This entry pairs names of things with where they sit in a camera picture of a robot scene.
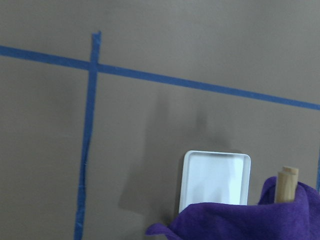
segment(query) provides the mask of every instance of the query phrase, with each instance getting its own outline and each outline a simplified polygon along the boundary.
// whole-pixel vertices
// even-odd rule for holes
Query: towel
[[[258,205],[191,204],[169,225],[155,223],[146,235],[168,240],[320,240],[320,196],[298,183],[295,200],[274,203],[276,177],[268,178]]]

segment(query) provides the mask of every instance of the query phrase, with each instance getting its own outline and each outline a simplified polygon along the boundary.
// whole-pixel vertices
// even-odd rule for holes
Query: blue tape line
[[[318,172],[316,178],[316,190],[320,192],[320,150],[319,150],[319,159],[318,159]]]
[[[95,98],[98,77],[98,60],[101,44],[101,32],[92,34],[92,50],[89,63],[89,77],[86,96],[86,108],[83,130],[81,165],[77,198],[77,211],[74,226],[74,240],[81,240],[84,230],[86,210],[86,168],[94,122]]]
[[[60,65],[76,69],[89,69],[89,62],[73,58],[50,55],[36,51],[21,50],[13,47],[0,46],[0,56],[7,56],[16,59],[31,60],[40,63]]]
[[[239,96],[239,97],[244,97],[249,99],[256,99],[256,100],[261,100],[266,102],[272,102],[277,104],[284,104],[284,105],[290,105],[290,106],[320,111],[320,104],[315,104],[315,103],[310,103],[305,101],[298,101],[298,100],[293,100],[293,99],[288,99],[288,98],[283,98],[278,96],[272,96],[272,95],[257,93],[253,91],[246,91],[246,90],[236,89],[232,87],[219,86],[219,85],[214,85],[214,84],[209,84],[204,82],[159,75],[159,74],[154,74],[149,72],[136,71],[136,70],[116,67],[111,65],[99,64],[98,71],[100,73],[105,73],[105,74],[124,76],[128,78],[147,80],[151,82],[176,85],[176,86],[181,86],[186,88],[199,89],[204,91]]]

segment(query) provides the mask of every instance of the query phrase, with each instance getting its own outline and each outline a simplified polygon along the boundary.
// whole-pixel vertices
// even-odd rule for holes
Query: purple fabric
[[[300,183],[295,201],[274,203],[276,177],[268,178],[258,205],[191,204],[167,227],[151,225],[146,235],[168,240],[320,240],[320,196]]]

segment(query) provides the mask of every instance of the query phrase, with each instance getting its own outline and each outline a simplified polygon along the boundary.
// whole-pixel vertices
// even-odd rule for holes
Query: tray
[[[190,204],[247,205],[251,159],[246,154],[190,150],[184,156],[179,213]]]

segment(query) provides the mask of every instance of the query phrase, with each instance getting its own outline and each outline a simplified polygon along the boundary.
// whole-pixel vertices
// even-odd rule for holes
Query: gray surface
[[[320,103],[318,1],[2,1],[0,45]],[[0,239],[73,237],[88,74],[0,57]],[[84,240],[178,212],[188,150],[250,155],[249,204],[282,165],[315,187],[319,112],[99,74]]]

